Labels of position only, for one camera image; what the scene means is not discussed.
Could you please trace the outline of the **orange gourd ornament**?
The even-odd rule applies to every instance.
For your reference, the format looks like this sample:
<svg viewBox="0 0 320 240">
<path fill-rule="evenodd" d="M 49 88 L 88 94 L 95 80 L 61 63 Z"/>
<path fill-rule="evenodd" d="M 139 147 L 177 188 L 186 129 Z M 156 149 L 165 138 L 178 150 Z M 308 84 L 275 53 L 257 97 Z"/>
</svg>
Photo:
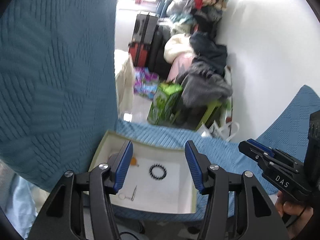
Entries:
<svg viewBox="0 0 320 240">
<path fill-rule="evenodd" d="M 137 161 L 137 159 L 135 157 L 131 158 L 130 165 L 131 166 L 136 166 L 136 167 L 139 166 L 138 161 Z"/>
</svg>

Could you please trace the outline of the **pale green cardboard box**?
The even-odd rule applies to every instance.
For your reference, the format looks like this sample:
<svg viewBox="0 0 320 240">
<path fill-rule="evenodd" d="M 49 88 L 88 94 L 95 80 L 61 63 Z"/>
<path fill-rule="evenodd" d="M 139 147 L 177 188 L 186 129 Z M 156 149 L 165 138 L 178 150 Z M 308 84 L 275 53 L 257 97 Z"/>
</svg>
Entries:
<svg viewBox="0 0 320 240">
<path fill-rule="evenodd" d="M 116 207 L 172 215 L 196 211 L 196 189 L 184 150 L 150 146 L 133 141 L 133 157 L 139 166 L 129 166 L 123 187 L 111 195 Z M 131 194 L 134 201 L 120 200 L 118 194 Z"/>
</svg>

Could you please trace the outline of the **white tote bag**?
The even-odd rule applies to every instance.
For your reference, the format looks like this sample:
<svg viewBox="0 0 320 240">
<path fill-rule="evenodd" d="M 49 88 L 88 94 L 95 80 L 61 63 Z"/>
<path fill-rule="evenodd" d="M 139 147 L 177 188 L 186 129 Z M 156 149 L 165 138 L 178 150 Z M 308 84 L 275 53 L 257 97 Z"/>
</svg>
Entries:
<svg viewBox="0 0 320 240">
<path fill-rule="evenodd" d="M 199 133 L 201 137 L 216 138 L 229 142 L 236 136 L 239 129 L 240 125 L 235 121 L 228 122 L 221 127 L 214 121 L 210 128 L 202 124 L 196 132 Z"/>
</svg>

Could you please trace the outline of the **green plastic stool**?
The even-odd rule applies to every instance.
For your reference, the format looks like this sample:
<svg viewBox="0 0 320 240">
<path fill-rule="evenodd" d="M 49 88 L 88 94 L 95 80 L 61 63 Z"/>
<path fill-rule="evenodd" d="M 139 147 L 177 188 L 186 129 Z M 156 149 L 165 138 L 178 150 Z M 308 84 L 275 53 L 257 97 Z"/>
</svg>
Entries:
<svg viewBox="0 0 320 240">
<path fill-rule="evenodd" d="M 214 100 L 206 106 L 186 107 L 182 100 L 176 105 L 171 123 L 177 127 L 198 130 L 202 125 L 205 125 L 222 107 L 222 102 Z"/>
</svg>

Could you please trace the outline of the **floral rolled mat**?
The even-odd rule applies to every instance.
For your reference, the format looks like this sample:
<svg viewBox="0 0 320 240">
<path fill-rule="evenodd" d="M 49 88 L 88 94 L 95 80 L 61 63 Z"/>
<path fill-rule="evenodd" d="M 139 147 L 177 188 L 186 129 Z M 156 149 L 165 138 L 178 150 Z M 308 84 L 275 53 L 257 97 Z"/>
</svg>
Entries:
<svg viewBox="0 0 320 240">
<path fill-rule="evenodd" d="M 225 66 L 225 81 L 232 86 L 232 72 L 229 66 Z M 232 96 L 228 97 L 221 107 L 220 124 L 225 125 L 232 121 L 232 108 L 233 99 Z"/>
</svg>

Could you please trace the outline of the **green cardboard carton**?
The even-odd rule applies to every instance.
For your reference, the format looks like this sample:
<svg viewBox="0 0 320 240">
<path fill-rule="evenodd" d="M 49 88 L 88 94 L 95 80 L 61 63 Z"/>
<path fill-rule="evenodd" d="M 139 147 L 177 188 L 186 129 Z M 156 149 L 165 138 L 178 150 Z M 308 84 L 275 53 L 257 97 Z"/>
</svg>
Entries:
<svg viewBox="0 0 320 240">
<path fill-rule="evenodd" d="M 172 111 L 183 87 L 176 83 L 160 83 L 153 97 L 147 121 L 151 125 L 163 125 L 170 121 Z"/>
</svg>

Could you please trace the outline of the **cream lace covered table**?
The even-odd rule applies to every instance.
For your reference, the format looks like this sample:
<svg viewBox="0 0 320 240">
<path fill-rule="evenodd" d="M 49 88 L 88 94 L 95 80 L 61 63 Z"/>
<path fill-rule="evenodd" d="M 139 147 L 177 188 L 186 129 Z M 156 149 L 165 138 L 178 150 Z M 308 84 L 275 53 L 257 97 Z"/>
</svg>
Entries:
<svg viewBox="0 0 320 240">
<path fill-rule="evenodd" d="M 132 56 L 127 51 L 114 51 L 114 75 L 118 116 L 122 118 L 125 113 L 132 113 L 134 98 L 135 69 Z"/>
</svg>

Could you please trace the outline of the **grey fleece garment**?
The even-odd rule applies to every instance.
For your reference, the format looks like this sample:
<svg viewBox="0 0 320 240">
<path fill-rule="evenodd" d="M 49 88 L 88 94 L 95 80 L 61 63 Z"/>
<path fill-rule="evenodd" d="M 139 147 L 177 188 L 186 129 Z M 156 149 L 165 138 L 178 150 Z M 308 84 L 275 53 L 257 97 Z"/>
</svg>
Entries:
<svg viewBox="0 0 320 240">
<path fill-rule="evenodd" d="M 185 72 L 178 74 L 175 82 L 183 87 L 181 98 L 187 108 L 206 106 L 233 94 L 224 77 L 204 62 L 192 63 Z"/>
</svg>

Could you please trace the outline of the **blue textured sofa cover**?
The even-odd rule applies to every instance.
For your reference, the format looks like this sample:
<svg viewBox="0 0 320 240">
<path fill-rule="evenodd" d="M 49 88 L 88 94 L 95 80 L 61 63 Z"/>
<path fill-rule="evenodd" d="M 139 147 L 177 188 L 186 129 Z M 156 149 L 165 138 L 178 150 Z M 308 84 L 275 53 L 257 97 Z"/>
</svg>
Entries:
<svg viewBox="0 0 320 240">
<path fill-rule="evenodd" d="M 181 148 L 192 140 L 229 172 L 261 171 L 232 142 L 118 119 L 117 0 L 1 0 L 1 160 L 50 191 L 67 170 L 88 170 L 108 130 Z"/>
</svg>

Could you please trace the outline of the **dark navy garment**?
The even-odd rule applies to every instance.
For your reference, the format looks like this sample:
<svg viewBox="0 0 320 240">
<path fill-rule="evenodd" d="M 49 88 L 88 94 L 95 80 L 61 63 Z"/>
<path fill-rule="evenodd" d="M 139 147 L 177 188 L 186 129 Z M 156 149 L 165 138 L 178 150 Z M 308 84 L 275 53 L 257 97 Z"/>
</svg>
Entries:
<svg viewBox="0 0 320 240">
<path fill-rule="evenodd" d="M 208 33 L 197 31 L 189 39 L 195 57 L 192 63 L 205 63 L 215 73 L 225 76 L 227 47 L 216 44 Z"/>
</svg>

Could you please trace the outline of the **cream fluffy blanket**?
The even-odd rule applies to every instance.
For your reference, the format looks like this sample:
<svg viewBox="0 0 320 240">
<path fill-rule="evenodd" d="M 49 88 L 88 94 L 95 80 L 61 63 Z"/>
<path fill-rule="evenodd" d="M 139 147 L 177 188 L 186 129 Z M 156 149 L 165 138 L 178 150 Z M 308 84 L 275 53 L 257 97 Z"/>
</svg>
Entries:
<svg viewBox="0 0 320 240">
<path fill-rule="evenodd" d="M 189 34 L 173 35 L 164 46 L 164 59 L 167 63 L 172 64 L 176 57 L 183 53 L 193 53 L 194 50 L 190 45 Z"/>
</svg>

